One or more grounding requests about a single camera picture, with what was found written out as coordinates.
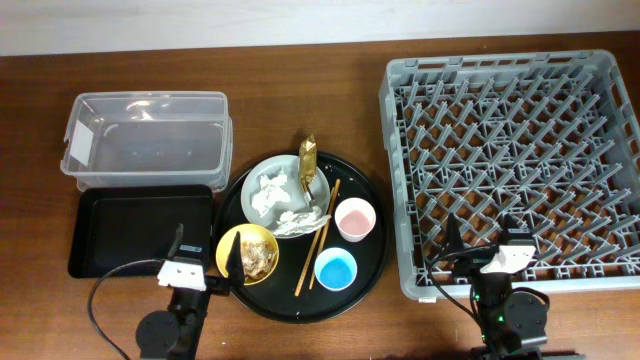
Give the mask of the gold foil wrapper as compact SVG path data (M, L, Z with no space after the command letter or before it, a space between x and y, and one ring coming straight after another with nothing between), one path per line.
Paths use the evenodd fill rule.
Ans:
M315 198L312 194L310 186L316 176L317 162L317 146L314 135L310 135L300 144L298 157L299 183L304 193L305 200L310 206L313 206L315 203Z

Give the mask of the white tissue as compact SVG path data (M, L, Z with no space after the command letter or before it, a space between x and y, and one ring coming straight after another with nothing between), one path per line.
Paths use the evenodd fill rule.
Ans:
M264 217L277 203L288 203L291 195L284 189L288 176L281 168L277 175L259 178L260 190L251 197L251 207Z
M297 237L314 232L324 226L331 216L319 206L305 208L302 211L286 211L276 221L276 229L272 234L277 238Z

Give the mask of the pink cup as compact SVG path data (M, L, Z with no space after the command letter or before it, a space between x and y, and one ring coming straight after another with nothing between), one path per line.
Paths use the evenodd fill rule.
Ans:
M341 201L334 214L337 229L348 242L362 241L374 228L377 215L374 207L362 198Z

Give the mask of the grey ceramic plate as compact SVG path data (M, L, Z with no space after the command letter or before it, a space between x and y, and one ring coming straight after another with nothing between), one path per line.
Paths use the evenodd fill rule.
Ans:
M273 177L279 173L281 168L288 176L284 189L291 195L291 201L277 203L264 217L260 217L258 212L251 207L251 197L260 190L259 178L262 175ZM319 206L327 214L331 190L324 173L316 168L316 176L310 186L315 203L310 206L305 200L300 186L298 170L299 158L297 156L277 155L260 162L249 172L241 187L241 207L249 223L260 225L272 233L276 229L276 221L286 211L297 212L305 208Z

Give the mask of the blue cup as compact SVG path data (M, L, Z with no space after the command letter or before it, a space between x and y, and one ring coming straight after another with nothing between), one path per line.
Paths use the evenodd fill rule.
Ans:
M314 276L325 289L339 292L352 285L356 279L357 270L357 262L350 252L333 247L323 250L317 256Z

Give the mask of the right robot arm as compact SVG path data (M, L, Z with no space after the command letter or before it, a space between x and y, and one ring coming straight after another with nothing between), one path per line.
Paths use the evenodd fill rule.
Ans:
M498 240L485 246L463 244L457 218L448 216L444 258L452 274L470 283L471 315L483 345L470 351L473 359L540 359L547 342L545 326L550 300L544 293L512 285L512 276L525 270L536 247L533 234L509 215L501 219Z

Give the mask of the peanut shells and rice scraps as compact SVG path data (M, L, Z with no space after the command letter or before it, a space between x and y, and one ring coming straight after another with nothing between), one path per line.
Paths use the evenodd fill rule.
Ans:
M273 269L278 251L268 241L242 240L241 257L247 280L259 281Z

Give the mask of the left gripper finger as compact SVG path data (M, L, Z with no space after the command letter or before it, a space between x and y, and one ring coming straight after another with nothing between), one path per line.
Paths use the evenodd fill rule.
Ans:
M242 262L241 247L236 244L232 247L227 263L227 278L232 287L243 287L245 282L244 266Z
M167 254L168 259L173 259L175 257L177 251L179 250L182 244L183 235L184 235L184 225L182 223L179 223L175 231L174 240Z

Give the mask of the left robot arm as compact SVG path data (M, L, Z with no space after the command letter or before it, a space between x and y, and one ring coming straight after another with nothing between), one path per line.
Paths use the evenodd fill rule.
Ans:
M142 359L193 359L212 296L228 296L244 285L241 235L236 234L226 261L225 277L205 273L193 256L179 257L188 247L182 243L184 227L176 229L174 241L157 275L158 284L173 290L165 310L146 315L136 329Z

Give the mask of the yellow bowl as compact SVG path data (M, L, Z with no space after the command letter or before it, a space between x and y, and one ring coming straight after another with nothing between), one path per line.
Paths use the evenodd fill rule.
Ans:
M227 259L232 247L234 246L234 241L236 240L236 238L239 238L240 247L241 247L242 240L263 240L263 241L268 241L277 249L278 254L276 257L276 262L271 272L266 277L264 277L259 281L247 280L245 277L244 285L251 286L251 285L255 285L260 282L263 282L266 278L268 278L274 272L279 261L279 255L280 255L279 246L275 237L266 228L259 225L255 225L255 224L241 224L228 230L219 240L216 248L216 253L215 253L215 260L216 260L218 270L225 278L227 278L228 276L228 273L226 270Z

